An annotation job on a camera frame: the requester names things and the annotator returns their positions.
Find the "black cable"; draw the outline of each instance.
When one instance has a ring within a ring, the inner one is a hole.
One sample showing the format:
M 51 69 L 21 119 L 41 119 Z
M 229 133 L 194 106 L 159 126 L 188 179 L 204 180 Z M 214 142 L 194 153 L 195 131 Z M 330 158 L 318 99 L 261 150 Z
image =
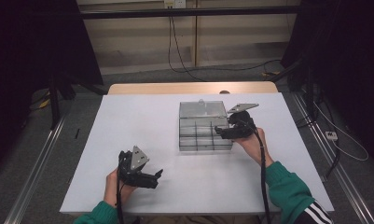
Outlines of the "black cable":
M 288 0 L 285 0 L 285 5 L 288 7 Z M 291 35 L 291 30 L 289 29 L 289 19 L 288 19 L 288 13 L 285 14 L 286 17 L 286 23 L 288 25 L 288 33 Z
M 177 51 L 178 51 L 178 56 L 180 58 L 180 61 L 181 61 L 181 64 L 183 65 L 183 68 L 184 70 L 183 71 L 178 71 L 178 70 L 175 70 L 173 67 L 172 67 L 172 64 L 170 63 L 170 49 L 171 49 L 171 46 L 172 46 L 172 27 L 170 27 L 170 41 L 169 41 L 169 50 L 168 50 L 168 63 L 169 63 L 169 66 L 171 67 L 171 69 L 176 72 L 176 73 L 189 73 L 189 72 L 193 72 L 193 71 L 201 71 L 201 70 L 217 70 L 217 71 L 244 71 L 244 70 L 251 70 L 251 69 L 254 69 L 254 68 L 258 68 L 258 67 L 261 67 L 261 66 L 264 66 L 265 68 L 265 72 L 266 72 L 266 64 L 268 63 L 274 63 L 274 62 L 279 62 L 280 59 L 274 59 L 274 60 L 269 60 L 269 61 L 266 61 L 262 64 L 259 64 L 259 65 L 255 65 L 255 66 L 252 66 L 252 67 L 245 67 L 245 68 L 193 68 L 193 69 L 186 69 L 184 67 L 184 63 L 183 63 L 183 60 L 182 60 L 182 57 L 181 57 L 181 53 L 180 53 L 180 50 L 178 48 L 178 41 L 177 41 L 177 37 L 176 37 L 176 33 L 175 33 L 175 26 L 174 26 L 174 20 L 173 20 L 173 17 L 170 17 L 170 23 L 173 24 L 173 36 L 174 36 L 174 40 L 175 40 L 175 44 L 177 46 Z
M 323 100 L 323 102 L 324 102 L 324 105 L 326 106 L 326 110 L 329 113 L 329 117 L 331 119 L 331 122 L 333 124 L 335 124 L 335 120 L 334 120 L 334 118 L 332 116 L 332 111 L 329 108 L 329 105 L 326 103 L 326 101 Z M 329 176 L 331 175 L 332 171 L 335 169 L 335 167 L 338 165 L 338 163 L 340 161 L 340 149 L 339 149 L 339 135 L 338 135 L 338 130 L 334 129 L 334 132 L 336 133 L 336 136 L 338 137 L 338 141 L 335 142 L 335 145 L 337 146 L 336 147 L 336 152 L 335 152 L 335 159 L 333 160 L 332 165 L 329 168 L 329 170 L 326 172 L 326 179 L 329 178 Z
M 263 197 L 263 203 L 265 206 L 265 216 L 268 220 L 268 224 L 270 224 L 270 210 L 269 210 L 269 203 L 268 203 L 268 196 L 266 192 L 266 158 L 265 158 L 265 146 L 263 146 L 262 140 L 259 137 L 259 133 L 257 129 L 254 129 L 254 134 L 256 135 L 256 138 L 259 142 L 259 148 L 261 150 L 261 189 L 262 189 L 262 197 Z
M 262 224 L 262 220 L 260 219 L 259 216 L 256 216 L 256 221 L 258 222 L 258 224 Z
M 186 69 L 186 67 L 184 66 L 184 62 L 183 62 L 183 59 L 181 57 L 181 53 L 180 53 L 180 49 L 178 48 L 178 41 L 177 41 L 177 37 L 176 37 L 176 34 L 175 34 L 175 26 L 174 26 L 174 19 L 173 17 L 170 17 L 169 18 L 169 22 L 170 22 L 170 41 L 169 41 L 169 53 L 168 53 L 168 60 L 169 60 L 169 66 L 172 68 L 173 71 L 175 71 L 172 67 L 172 64 L 170 63 L 170 49 L 172 47 L 172 24 L 173 24 L 173 35 L 174 35 L 174 40 L 175 40 L 175 45 L 177 46 L 177 52 L 178 52 L 178 56 L 180 58 L 180 61 L 181 61 L 181 64 L 183 65 L 183 68 L 185 69 L 185 71 L 187 72 L 187 74 L 190 76 L 190 77 L 193 77 L 199 81 L 202 81 L 202 82 L 206 82 L 206 80 L 203 80 L 201 78 L 198 78 L 198 77 L 194 77 L 192 76 L 189 71 Z
M 48 107 L 49 105 L 51 105 L 50 100 L 49 100 L 49 102 L 48 102 L 46 105 L 44 105 L 44 106 L 42 106 L 42 107 L 30 108 L 30 113 L 33 113 L 33 112 L 35 112 L 35 111 L 37 111 L 37 110 L 44 109 L 44 108 Z
M 317 100 L 317 104 L 318 105 L 320 105 L 321 103 L 324 103 L 325 101 L 324 101 L 324 92 L 323 92 L 323 90 L 319 87 L 319 86 L 317 86 L 317 89 L 319 89 L 319 93 L 318 93 L 318 100 Z
M 117 171 L 117 212 L 118 212 L 118 221 L 119 221 L 119 224 L 124 224 L 124 220 L 123 220 L 123 210 L 122 210 L 122 197 L 121 197 L 121 191 L 122 191 L 122 188 L 123 186 L 125 186 L 125 184 L 122 185 L 121 188 L 119 188 L 119 182 L 120 182 L 120 168 L 122 167 L 122 161 L 120 161 L 118 163 L 118 171 Z
M 33 102 L 31 102 L 30 105 L 35 105 L 36 103 L 38 103 L 39 101 L 41 101 L 42 99 L 44 99 L 47 96 L 48 92 L 49 92 L 49 90 L 45 91 L 45 93 L 42 96 L 40 96 L 38 99 L 36 99 Z
M 305 101 L 307 100 L 307 99 L 306 99 L 306 92 L 303 94 L 302 97 L 304 98 Z M 321 90 L 320 90 L 320 93 L 318 94 L 317 100 L 314 100 L 314 103 L 315 103 L 317 106 L 320 105 L 320 104 L 324 101 L 323 98 L 324 98 L 324 96 L 323 96 L 323 94 L 322 94 L 322 92 L 321 92 Z M 313 114 L 312 114 L 312 115 L 308 115 L 308 116 L 304 117 L 303 119 L 299 119 L 299 120 L 295 121 L 295 123 L 297 124 L 297 128 L 300 129 L 300 128 L 303 128 L 303 127 L 309 126 L 309 125 L 311 125 L 311 124 L 314 124 L 314 122 L 317 121 L 319 115 L 320 115 L 320 113 L 319 113 L 318 109 L 315 109 L 315 110 L 313 111 Z M 309 122 L 307 122 L 307 123 L 305 123 L 305 124 L 302 124 L 302 125 L 299 125 L 299 126 L 298 126 L 298 124 L 299 124 L 302 120 L 307 119 L 307 118 L 310 118 L 310 121 L 309 121 Z
M 274 74 L 274 73 L 272 73 L 272 72 L 268 73 L 268 70 L 266 69 L 266 64 L 267 64 L 267 63 L 263 63 L 263 70 L 264 70 L 264 73 L 263 73 L 263 74 L 265 74 L 265 76 L 264 76 L 264 78 L 263 78 L 263 81 L 268 81 L 269 76 L 275 76 L 275 75 L 277 75 L 277 74 Z
M 306 118 L 308 118 L 309 116 L 306 116 L 306 117 L 304 117 L 304 118 L 302 118 L 302 119 L 297 119 L 297 120 L 294 120 L 294 122 L 295 122 L 295 124 L 300 124 L 303 120 L 305 120 Z

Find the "sleeve with white stripes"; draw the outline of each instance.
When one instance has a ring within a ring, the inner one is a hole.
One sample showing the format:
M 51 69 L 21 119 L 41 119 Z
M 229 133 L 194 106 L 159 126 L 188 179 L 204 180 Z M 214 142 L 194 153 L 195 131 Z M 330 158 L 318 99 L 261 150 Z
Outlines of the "sleeve with white stripes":
M 325 223 L 314 221 L 314 217 L 319 217 L 321 214 L 327 215 L 327 213 L 324 213 L 321 206 L 314 200 L 309 187 L 295 173 L 288 172 L 280 162 L 276 161 L 267 168 L 266 183 L 269 186 L 271 202 L 282 209 L 282 224 Z M 309 219 L 303 219 L 308 214 L 313 215 L 308 216 Z
M 329 214 L 323 209 L 323 207 L 315 201 L 309 207 L 307 207 L 295 220 L 296 224 L 333 224 Z

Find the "black curtain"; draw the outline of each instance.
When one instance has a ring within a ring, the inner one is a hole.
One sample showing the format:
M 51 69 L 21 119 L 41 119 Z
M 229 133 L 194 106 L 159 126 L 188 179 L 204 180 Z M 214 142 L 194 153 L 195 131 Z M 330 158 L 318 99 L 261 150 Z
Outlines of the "black curtain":
M 287 67 L 301 55 L 308 58 L 314 80 L 374 158 L 374 1 L 335 2 L 327 2 L 332 13 L 323 20 L 298 15 L 282 62 Z M 318 35 L 317 22 L 324 34 Z
M 83 20 L 63 13 L 78 14 L 76 1 L 0 1 L 0 160 L 52 75 L 103 84 Z

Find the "person's left hand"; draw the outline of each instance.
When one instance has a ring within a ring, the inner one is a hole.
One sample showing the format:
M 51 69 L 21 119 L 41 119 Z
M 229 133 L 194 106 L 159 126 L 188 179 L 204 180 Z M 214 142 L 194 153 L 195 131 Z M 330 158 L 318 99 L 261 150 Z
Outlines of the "person's left hand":
M 118 168 L 107 176 L 105 183 L 104 201 L 113 207 L 117 207 L 117 172 Z M 120 180 L 119 187 L 122 188 L 122 185 L 123 182 Z M 137 189 L 137 187 L 131 187 L 129 185 L 123 186 L 120 192 L 122 204 L 125 204 L 129 200 L 129 197 L 135 189 Z

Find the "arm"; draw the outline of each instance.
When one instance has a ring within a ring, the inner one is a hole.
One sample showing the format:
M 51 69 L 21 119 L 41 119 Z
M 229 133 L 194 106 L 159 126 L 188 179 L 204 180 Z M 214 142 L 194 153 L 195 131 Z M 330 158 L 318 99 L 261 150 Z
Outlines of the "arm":
M 96 207 L 94 207 L 91 213 L 83 215 L 77 218 L 75 224 L 95 224 L 95 223 L 105 223 L 105 224 L 117 224 L 118 223 L 118 213 L 117 213 L 117 172 L 115 169 L 111 172 L 105 183 L 104 200 L 99 202 Z M 121 190 L 121 201 L 125 204 L 129 197 L 132 195 L 136 187 L 131 187 L 125 185 Z
M 317 223 L 312 216 L 306 217 L 305 214 L 309 214 L 311 206 L 317 206 L 309 188 L 296 174 L 288 172 L 278 161 L 273 161 L 268 152 L 265 133 L 262 129 L 257 130 L 265 147 L 266 182 L 269 186 L 270 200 L 282 209 L 282 223 Z M 254 134 L 234 141 L 239 143 L 254 161 L 261 164 L 259 142 Z M 327 215 L 324 209 L 318 206 L 324 212 L 323 215 Z

